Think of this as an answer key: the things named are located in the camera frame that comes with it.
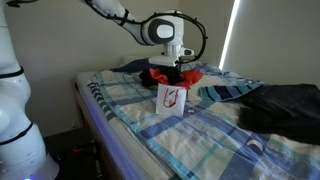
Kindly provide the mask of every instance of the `black fabric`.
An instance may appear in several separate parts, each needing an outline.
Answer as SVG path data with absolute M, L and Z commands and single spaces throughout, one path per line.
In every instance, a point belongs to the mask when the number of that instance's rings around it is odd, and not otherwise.
M 113 72 L 136 73 L 149 68 L 154 68 L 156 65 L 150 64 L 147 58 L 134 60 L 123 67 L 111 69 Z
M 315 85 L 259 88 L 242 99 L 239 126 L 320 145 L 320 90 Z
M 159 69 L 160 74 L 167 76 L 169 85 L 175 85 L 184 80 L 180 70 L 176 67 L 157 66 L 153 69 Z M 152 78 L 149 69 L 144 70 L 139 77 L 144 87 L 158 85 L 158 80 Z

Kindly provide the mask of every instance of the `mattress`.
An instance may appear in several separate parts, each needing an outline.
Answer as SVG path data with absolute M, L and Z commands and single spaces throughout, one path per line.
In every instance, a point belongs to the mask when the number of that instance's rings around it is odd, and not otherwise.
M 116 119 L 108 124 L 105 121 L 100 124 L 109 126 L 110 132 L 121 125 L 119 129 L 127 133 L 127 138 L 130 139 L 118 140 L 117 136 L 122 136 L 120 132 L 116 132 L 118 135 L 113 135 L 111 139 L 106 137 L 106 141 L 117 141 L 119 147 L 125 147 L 114 153 L 115 158 L 119 153 L 126 154 L 129 151 L 124 166 L 126 163 L 131 166 L 138 164 L 139 168 L 126 176 L 128 179 L 160 177 L 151 175 L 139 164 L 139 160 L 135 158 L 140 158 L 140 155 L 153 160 L 150 165 L 161 164 L 161 172 L 158 173 L 163 178 L 159 179 L 168 179 L 172 175 L 176 177 L 175 173 L 182 179 L 320 177 L 319 146 L 298 143 L 275 134 L 257 134 L 243 130 L 237 126 L 238 110 L 243 105 L 203 103 L 197 93 L 203 86 L 234 86 L 256 83 L 255 80 L 242 78 L 235 73 L 221 72 L 209 65 L 193 64 L 189 68 L 200 68 L 205 76 L 188 92 L 183 117 L 155 115 L 155 92 L 141 87 L 136 74 L 104 70 L 90 78 L 91 92 L 96 99 L 92 100 L 95 108 L 102 109 L 102 116 Z M 133 142 L 132 146 L 135 147 L 138 145 L 138 153 L 142 154 L 131 152 L 127 142 Z
M 105 146 L 125 179 L 169 179 L 174 173 L 161 160 L 147 151 L 132 132 L 117 118 L 106 118 L 87 81 L 96 72 L 82 72 L 76 77 L 78 91 L 103 138 Z

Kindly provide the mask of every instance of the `wall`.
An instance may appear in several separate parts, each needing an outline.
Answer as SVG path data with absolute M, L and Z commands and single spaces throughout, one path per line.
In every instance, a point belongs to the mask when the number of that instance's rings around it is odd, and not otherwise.
M 224 70 L 320 87 L 320 1 L 242 0 Z
M 224 40 L 229 25 L 229 19 L 234 0 L 183 0 L 180 9 L 183 13 L 197 17 L 207 31 L 207 46 L 202 62 L 219 66 Z M 196 54 L 201 48 L 201 36 L 191 23 L 185 23 L 185 47 L 194 49 Z
M 180 0 L 122 0 L 137 18 L 178 8 Z M 162 47 L 138 45 L 112 21 L 80 0 L 40 0 L 6 8 L 16 56 L 25 68 L 32 95 L 26 113 L 43 136 L 78 123 L 71 81 L 78 72 L 116 67 L 124 55 L 160 53 Z

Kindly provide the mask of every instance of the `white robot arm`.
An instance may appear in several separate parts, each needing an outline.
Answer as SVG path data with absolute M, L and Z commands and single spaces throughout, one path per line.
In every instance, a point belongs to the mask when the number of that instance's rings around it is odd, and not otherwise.
M 179 11 L 167 10 L 164 13 L 155 13 L 144 21 L 137 20 L 118 0 L 85 0 L 87 4 L 101 16 L 115 21 L 127 30 L 141 45 L 164 45 L 163 56 L 149 58 L 150 63 L 176 66 L 183 63 L 182 56 L 192 56 L 194 51 L 183 47 L 184 19 L 191 21 L 202 32 L 203 47 L 198 56 L 192 61 L 200 58 L 204 51 L 205 29 L 197 22 Z
M 59 166 L 48 154 L 39 128 L 25 115 L 30 87 L 14 54 L 6 19 L 6 3 L 19 7 L 34 0 L 0 0 L 0 179 L 44 179 Z

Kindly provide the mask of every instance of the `plaid bed sheet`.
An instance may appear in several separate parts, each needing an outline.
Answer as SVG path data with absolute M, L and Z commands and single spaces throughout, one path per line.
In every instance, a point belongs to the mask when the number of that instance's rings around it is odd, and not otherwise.
M 193 68 L 228 86 L 259 83 L 202 63 L 183 70 Z M 107 119 L 118 116 L 181 179 L 320 179 L 319 146 L 240 129 L 211 103 L 186 102 L 183 117 L 156 115 L 157 92 L 138 75 L 104 70 L 88 86 Z

